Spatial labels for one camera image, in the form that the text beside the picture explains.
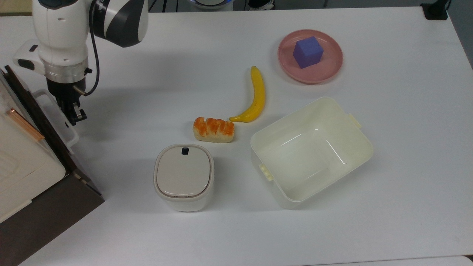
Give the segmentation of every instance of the floor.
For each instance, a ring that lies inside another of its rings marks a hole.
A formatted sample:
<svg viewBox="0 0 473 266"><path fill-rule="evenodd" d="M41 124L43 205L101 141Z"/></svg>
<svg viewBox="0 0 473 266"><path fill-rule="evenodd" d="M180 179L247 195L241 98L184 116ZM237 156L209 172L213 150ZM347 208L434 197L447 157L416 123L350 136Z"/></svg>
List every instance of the floor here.
<svg viewBox="0 0 473 266"><path fill-rule="evenodd" d="M276 9L322 9L324 0L275 0ZM162 12L165 0L156 0L151 12ZM434 0L329 0L326 8L407 7ZM235 0L234 11L244 10L246 0ZM188 0L166 0L165 12L190 12ZM473 0L452 0L448 14L453 22L466 56L473 66Z"/></svg>

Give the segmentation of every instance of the purple cube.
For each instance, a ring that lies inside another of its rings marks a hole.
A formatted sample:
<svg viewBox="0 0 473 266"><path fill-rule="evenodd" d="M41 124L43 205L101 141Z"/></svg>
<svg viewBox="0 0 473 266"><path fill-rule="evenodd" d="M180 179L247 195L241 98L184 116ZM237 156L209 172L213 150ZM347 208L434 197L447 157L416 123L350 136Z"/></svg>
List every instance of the purple cube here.
<svg viewBox="0 0 473 266"><path fill-rule="evenodd" d="M324 50L320 46L319 42L314 36L312 36L297 41L292 56L294 56L300 68L306 68L319 63L323 53Z"/></svg>

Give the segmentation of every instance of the white plastic container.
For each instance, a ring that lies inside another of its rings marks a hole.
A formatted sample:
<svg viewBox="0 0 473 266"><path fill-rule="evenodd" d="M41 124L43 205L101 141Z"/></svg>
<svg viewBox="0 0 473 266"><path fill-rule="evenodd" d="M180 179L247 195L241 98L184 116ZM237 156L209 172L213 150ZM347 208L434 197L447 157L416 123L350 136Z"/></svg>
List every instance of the white plastic container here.
<svg viewBox="0 0 473 266"><path fill-rule="evenodd" d="M213 180L213 158L208 150L199 145L169 146L156 160L156 192L177 211L195 212L202 209L212 196Z"/></svg>
<svg viewBox="0 0 473 266"><path fill-rule="evenodd" d="M251 138L253 163L292 209L368 161L373 145L332 98L323 97Z"/></svg>
<svg viewBox="0 0 473 266"><path fill-rule="evenodd" d="M74 154L72 146L79 140L79 134L58 107L52 95L47 90L41 89L35 91L33 97L64 145L66 145L69 153Z"/></svg>

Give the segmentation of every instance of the plastic bin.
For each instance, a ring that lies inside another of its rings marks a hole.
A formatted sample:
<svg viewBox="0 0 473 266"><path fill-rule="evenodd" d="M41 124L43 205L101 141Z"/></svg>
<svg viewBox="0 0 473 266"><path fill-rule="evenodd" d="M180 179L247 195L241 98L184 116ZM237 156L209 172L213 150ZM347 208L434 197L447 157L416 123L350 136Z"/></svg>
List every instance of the plastic bin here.
<svg viewBox="0 0 473 266"><path fill-rule="evenodd" d="M255 133L253 163L292 209L368 161L373 145L335 100L320 98Z"/></svg>

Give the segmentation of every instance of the cable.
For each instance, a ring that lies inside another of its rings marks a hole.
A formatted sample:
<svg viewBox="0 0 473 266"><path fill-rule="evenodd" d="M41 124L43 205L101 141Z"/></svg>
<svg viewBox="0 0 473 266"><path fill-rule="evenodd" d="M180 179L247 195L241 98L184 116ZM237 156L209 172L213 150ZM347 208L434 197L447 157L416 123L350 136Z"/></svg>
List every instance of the cable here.
<svg viewBox="0 0 473 266"><path fill-rule="evenodd" d="M154 0L153 3L151 4L151 6L149 7L148 13L151 11L151 8L153 8L154 4L156 4L156 0Z"/></svg>
<svg viewBox="0 0 473 266"><path fill-rule="evenodd" d="M167 0L164 0L164 3L163 3L163 13L166 12L166 4L167 4Z"/></svg>
<svg viewBox="0 0 473 266"><path fill-rule="evenodd" d="M79 87L77 87L75 85L72 86L74 88L74 90L76 90L78 93L82 94L83 96L89 96L95 91L95 89L97 88L97 85L98 85L99 77L100 77L100 66L99 66L99 63L98 63L97 46L95 44L95 37L94 37L94 11L95 11L96 1L93 1L92 4L90 4L90 9L89 9L90 39L92 40L92 46L94 48L95 65L96 65L96 68L97 68L96 73L95 73L95 84L89 92L85 92L85 91L81 90Z"/></svg>

